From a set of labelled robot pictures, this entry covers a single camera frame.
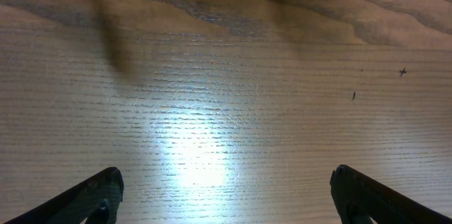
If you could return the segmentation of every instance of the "black cross mark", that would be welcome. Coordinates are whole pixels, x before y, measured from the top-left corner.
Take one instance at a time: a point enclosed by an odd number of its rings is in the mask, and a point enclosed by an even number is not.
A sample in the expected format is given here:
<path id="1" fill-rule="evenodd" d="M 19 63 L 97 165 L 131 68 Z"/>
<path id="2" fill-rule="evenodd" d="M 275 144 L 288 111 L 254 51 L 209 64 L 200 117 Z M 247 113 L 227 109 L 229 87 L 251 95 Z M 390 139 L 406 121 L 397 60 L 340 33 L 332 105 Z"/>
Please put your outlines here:
<path id="1" fill-rule="evenodd" d="M 407 71 L 405 70 L 405 68 L 403 68 L 403 70 L 402 70 L 402 71 L 399 71 L 399 72 L 400 72 L 400 76 L 403 76 L 404 73 L 407 73 Z"/>

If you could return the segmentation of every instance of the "black ink mark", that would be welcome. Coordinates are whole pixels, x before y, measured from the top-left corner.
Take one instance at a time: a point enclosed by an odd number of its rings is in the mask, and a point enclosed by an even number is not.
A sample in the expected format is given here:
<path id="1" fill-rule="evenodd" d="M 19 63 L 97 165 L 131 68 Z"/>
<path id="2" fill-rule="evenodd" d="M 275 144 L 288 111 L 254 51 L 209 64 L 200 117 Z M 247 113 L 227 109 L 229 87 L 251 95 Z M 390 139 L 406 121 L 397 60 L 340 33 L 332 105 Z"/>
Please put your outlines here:
<path id="1" fill-rule="evenodd" d="M 403 70 L 402 70 L 402 71 L 399 71 L 399 72 L 400 72 L 400 76 L 403 76 L 404 73 L 407 73 L 407 71 L 405 70 L 405 68 L 403 68 Z"/>

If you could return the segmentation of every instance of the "wooden table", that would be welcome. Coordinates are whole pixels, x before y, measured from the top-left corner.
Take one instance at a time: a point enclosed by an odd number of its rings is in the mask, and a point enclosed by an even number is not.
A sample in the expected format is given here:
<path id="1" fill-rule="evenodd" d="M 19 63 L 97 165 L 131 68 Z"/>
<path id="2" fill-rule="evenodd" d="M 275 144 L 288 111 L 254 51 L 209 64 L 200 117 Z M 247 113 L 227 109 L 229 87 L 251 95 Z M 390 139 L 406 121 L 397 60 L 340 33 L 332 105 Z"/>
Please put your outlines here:
<path id="1" fill-rule="evenodd" d="M 0 0 L 0 222 L 109 166 L 118 223 L 339 223 L 341 163 L 452 216 L 451 2 Z"/>

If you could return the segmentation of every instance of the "wood grain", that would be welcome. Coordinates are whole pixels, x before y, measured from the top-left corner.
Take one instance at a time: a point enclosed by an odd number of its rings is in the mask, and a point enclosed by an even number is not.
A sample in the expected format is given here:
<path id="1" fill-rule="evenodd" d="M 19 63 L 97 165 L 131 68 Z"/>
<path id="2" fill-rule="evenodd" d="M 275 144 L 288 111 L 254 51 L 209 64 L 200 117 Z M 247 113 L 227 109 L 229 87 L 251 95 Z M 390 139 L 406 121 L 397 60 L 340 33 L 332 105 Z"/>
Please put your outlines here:
<path id="1" fill-rule="evenodd" d="M 452 216 L 451 2 L 0 0 L 0 221 L 116 166 L 118 223 L 339 223 L 341 163 Z"/>

